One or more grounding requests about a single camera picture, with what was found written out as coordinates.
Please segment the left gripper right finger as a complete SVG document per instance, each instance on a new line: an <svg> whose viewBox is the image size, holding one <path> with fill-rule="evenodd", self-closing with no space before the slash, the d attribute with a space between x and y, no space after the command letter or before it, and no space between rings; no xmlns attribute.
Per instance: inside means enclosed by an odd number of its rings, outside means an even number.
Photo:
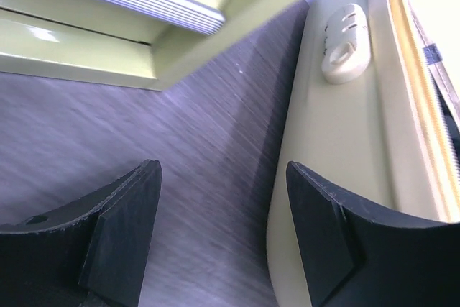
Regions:
<svg viewBox="0 0 460 307"><path fill-rule="evenodd" d="M459 225L389 209L298 162L287 192L314 306L457 306Z"/></svg>

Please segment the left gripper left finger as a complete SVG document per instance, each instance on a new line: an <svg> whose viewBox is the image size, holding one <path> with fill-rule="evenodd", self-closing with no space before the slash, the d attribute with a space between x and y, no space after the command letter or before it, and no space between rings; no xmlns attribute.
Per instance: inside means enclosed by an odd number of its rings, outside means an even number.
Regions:
<svg viewBox="0 0 460 307"><path fill-rule="evenodd" d="M156 160L1 226L3 306L137 306L162 185Z"/></svg>

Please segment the yellow hard-shell suitcase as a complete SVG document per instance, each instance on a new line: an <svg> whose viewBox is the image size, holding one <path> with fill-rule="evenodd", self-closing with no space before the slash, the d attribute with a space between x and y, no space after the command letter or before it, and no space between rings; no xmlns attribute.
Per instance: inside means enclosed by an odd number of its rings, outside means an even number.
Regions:
<svg viewBox="0 0 460 307"><path fill-rule="evenodd" d="M267 221L280 306L314 306L288 198L289 162L389 209L459 225L459 80L418 5L309 0Z"/></svg>

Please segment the yellow-green drawer box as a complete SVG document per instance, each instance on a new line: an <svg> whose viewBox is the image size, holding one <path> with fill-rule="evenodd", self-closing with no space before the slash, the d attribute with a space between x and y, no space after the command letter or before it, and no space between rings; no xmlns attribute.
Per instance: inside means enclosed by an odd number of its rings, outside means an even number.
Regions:
<svg viewBox="0 0 460 307"><path fill-rule="evenodd" d="M297 0L1 0L1 71L160 91Z"/></svg>

